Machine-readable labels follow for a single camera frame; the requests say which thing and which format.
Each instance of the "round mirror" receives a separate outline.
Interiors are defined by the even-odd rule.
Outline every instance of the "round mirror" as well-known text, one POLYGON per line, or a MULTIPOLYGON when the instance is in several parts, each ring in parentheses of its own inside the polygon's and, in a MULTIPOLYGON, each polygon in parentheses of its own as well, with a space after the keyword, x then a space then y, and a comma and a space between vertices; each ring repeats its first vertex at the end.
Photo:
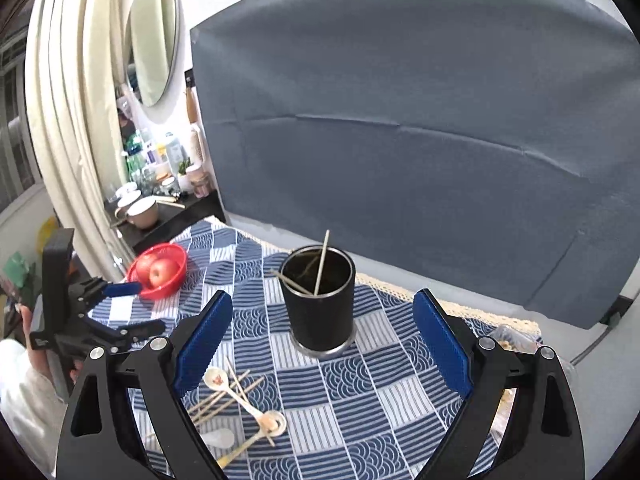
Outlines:
POLYGON ((178 35, 177 7, 177 0, 133 0, 129 11, 127 76, 145 106, 160 100, 171 75, 178 35))

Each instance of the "white sleeve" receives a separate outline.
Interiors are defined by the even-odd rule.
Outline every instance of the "white sleeve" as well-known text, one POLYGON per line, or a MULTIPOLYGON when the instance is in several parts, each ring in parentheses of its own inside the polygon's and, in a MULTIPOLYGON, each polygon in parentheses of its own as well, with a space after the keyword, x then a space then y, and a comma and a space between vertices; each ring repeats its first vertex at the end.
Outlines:
POLYGON ((0 411, 18 443, 48 476, 54 474, 65 410, 51 382, 31 367, 23 346, 0 341, 0 411))

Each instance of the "bowl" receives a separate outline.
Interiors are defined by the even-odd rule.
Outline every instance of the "bowl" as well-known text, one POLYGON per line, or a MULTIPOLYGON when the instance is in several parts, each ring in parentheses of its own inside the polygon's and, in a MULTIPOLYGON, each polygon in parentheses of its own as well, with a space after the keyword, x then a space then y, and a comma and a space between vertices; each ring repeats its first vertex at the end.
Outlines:
POLYGON ((180 290, 180 287, 184 283, 187 276, 187 251, 185 251, 180 245, 176 244, 159 244, 153 246, 140 254, 139 257, 131 264, 129 272, 127 272, 128 282, 137 282, 138 274, 136 272, 136 266, 142 256, 147 254, 154 254, 158 258, 168 258, 178 264, 178 272, 176 275, 166 282, 163 286, 158 288, 150 288, 148 283, 142 283, 142 291, 140 292, 140 298, 143 300, 164 300, 169 296, 174 295, 180 290))

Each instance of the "blue gripper pad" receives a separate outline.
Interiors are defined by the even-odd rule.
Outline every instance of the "blue gripper pad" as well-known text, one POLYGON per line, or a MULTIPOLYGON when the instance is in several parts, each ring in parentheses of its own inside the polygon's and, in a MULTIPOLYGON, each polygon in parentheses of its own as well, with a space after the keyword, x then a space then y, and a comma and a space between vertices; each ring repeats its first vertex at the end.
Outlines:
POLYGON ((445 383, 465 399, 473 390, 469 361, 447 321, 423 291, 414 296, 414 322, 445 383))
POLYGON ((124 283, 110 283, 104 288, 104 295, 107 298, 119 298, 122 296, 135 296, 142 291, 142 283, 139 282, 124 282, 124 283))
POLYGON ((180 398, 200 384, 213 354, 231 324, 233 311, 231 296, 219 290, 198 316, 187 318, 176 327, 174 332, 178 332, 183 323, 188 326, 188 322, 200 318, 175 359, 174 390, 180 398))

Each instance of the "blue striped tablecloth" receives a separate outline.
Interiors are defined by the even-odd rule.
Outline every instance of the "blue striped tablecloth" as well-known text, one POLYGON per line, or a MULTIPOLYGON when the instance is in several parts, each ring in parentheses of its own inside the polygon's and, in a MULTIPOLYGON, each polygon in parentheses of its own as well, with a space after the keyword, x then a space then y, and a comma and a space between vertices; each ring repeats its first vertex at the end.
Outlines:
MULTIPOLYGON (((340 357, 318 361, 299 354, 276 278, 265 277, 286 257, 217 221, 201 221, 175 239, 188 250, 187 279, 178 294, 149 303, 116 298, 91 316, 113 327, 161 318, 167 333, 199 313, 217 290, 233 297, 234 317, 212 365, 238 374, 251 370, 248 394, 263 410, 279 410, 288 422, 276 447, 261 440, 226 469, 231 480, 412 480, 432 455, 460 407, 412 319, 411 304, 369 285, 356 285, 354 344, 340 357)), ((476 335, 494 327, 465 318, 476 335)), ((211 391, 201 383, 183 399, 193 406, 211 391)), ((132 392, 140 433, 152 430, 140 391, 132 392)), ((258 431, 233 404, 205 423, 201 433, 229 428, 240 444, 258 431)), ((155 439, 147 443, 154 468, 170 473, 155 439)), ((229 450, 210 448, 215 457, 229 450)), ((487 437, 472 474, 488 468, 497 451, 487 437)))

